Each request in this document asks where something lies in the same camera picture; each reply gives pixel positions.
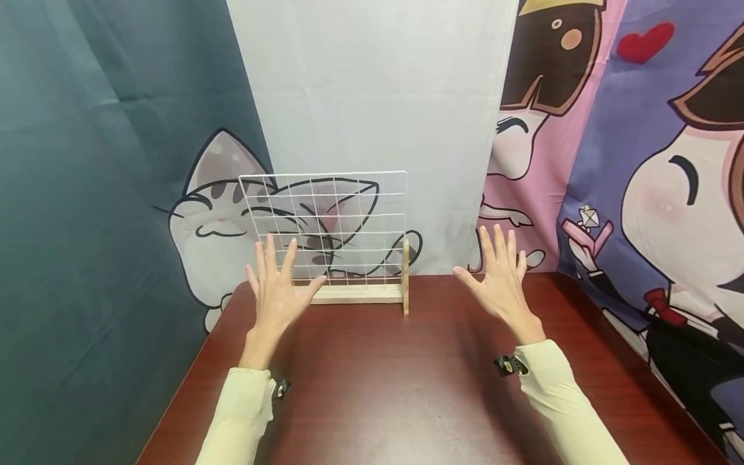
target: teal curtain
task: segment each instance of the teal curtain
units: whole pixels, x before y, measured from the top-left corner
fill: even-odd
[[[167,215],[268,153],[222,0],[0,5],[0,463],[131,464],[203,343]]]

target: wooden stand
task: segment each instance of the wooden stand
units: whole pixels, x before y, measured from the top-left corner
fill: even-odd
[[[403,316],[408,316],[408,238],[403,239],[403,267],[400,273],[403,286]]]
[[[372,284],[351,284],[348,286],[323,286],[315,294],[311,304],[398,304],[403,303],[403,315],[408,316],[408,239],[403,240],[403,266],[400,273],[400,284],[379,282]],[[299,292],[305,286],[297,286]]]

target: cream sleeve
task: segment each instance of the cream sleeve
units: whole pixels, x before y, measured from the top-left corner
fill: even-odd
[[[549,339],[517,346],[514,356],[528,369],[527,374],[519,375],[522,392],[542,416],[565,465],[628,463],[576,384],[571,366],[555,342]]]
[[[253,464],[258,441],[271,421],[276,381],[268,370],[232,368],[217,401],[197,465]]]

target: left hand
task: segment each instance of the left hand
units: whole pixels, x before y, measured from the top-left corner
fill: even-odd
[[[292,238],[284,264],[277,270],[276,248],[273,234],[266,238],[266,253],[261,242],[256,243],[258,277],[248,265],[248,282],[256,296],[256,328],[283,332],[302,315],[315,293],[326,281],[324,275],[316,277],[303,292],[292,285],[292,267],[297,254],[297,239]]]

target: pink cheek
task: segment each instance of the pink cheek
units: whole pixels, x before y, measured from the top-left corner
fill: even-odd
[[[678,225],[687,216],[685,199],[682,195],[671,196],[669,193],[655,189],[646,189],[641,197],[641,207],[647,214],[673,225]]]

